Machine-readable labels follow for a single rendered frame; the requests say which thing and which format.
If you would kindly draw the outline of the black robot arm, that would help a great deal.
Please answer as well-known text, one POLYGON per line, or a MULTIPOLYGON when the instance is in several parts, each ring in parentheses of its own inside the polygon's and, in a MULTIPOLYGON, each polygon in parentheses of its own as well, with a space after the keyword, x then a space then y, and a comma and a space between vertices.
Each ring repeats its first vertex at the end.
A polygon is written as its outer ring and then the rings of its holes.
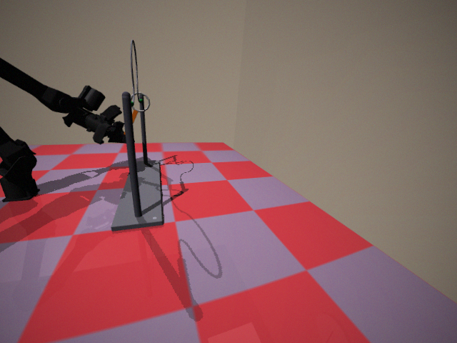
MULTIPOLYGON (((43 85, 2 58, 0 58, 0 77, 35 96, 50 110, 68 113, 67 116, 62 117, 67 127, 75 123, 85 128, 87 118, 93 114, 91 111, 97 111, 105 99, 104 94, 89 85, 83 88, 79 97, 71 97, 58 89, 43 85)), ((100 116, 98 114, 95 116, 102 124, 108 124, 109 121, 114 123, 114 119, 121 113, 120 107, 113 105, 100 116)), ((33 154, 36 153, 30 150, 25 141, 18 139, 14 141, 0 127, 0 157, 3 160, 0 163, 0 175, 2 175, 0 184, 6 197, 3 202, 29 200, 40 191, 31 175, 37 163, 33 154)))

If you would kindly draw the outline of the orange handle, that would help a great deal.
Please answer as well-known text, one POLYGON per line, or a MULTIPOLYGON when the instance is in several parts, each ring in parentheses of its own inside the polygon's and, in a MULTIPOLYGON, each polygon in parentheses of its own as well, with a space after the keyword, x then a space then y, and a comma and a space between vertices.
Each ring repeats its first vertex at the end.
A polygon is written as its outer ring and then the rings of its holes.
MULTIPOLYGON (((148 104, 147 108, 145 108, 144 110, 138 110, 138 109, 135 109, 134 107, 132 107, 132 109, 134 110, 134 111, 133 111, 133 114, 132 114, 133 122, 134 122, 134 119, 136 118, 136 115, 137 115, 138 112, 144 112, 144 111, 146 111, 147 109, 149 109, 149 107, 150 107, 150 100, 149 100, 149 98, 147 97, 147 95, 145 95, 143 92, 141 92, 141 93, 139 93, 139 94, 143 94, 143 95, 147 98, 149 104, 148 104)), ((134 93, 134 95, 131 96, 131 100, 132 100, 133 96, 135 96, 135 95, 137 95, 137 93, 134 93)))

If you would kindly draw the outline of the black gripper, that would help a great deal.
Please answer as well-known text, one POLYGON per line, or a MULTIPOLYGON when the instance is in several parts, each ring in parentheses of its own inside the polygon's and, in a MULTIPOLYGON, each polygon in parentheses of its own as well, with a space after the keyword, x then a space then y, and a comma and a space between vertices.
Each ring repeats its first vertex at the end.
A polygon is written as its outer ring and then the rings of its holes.
POLYGON ((94 132, 93 140, 97 144, 103 144, 103 138, 108 136, 108 142, 125 143, 126 135, 122 128, 124 123, 122 121, 109 121, 108 124, 102 124, 95 114, 91 114, 85 123, 85 129, 88 132, 94 132), (113 125, 112 125, 113 124, 113 125))

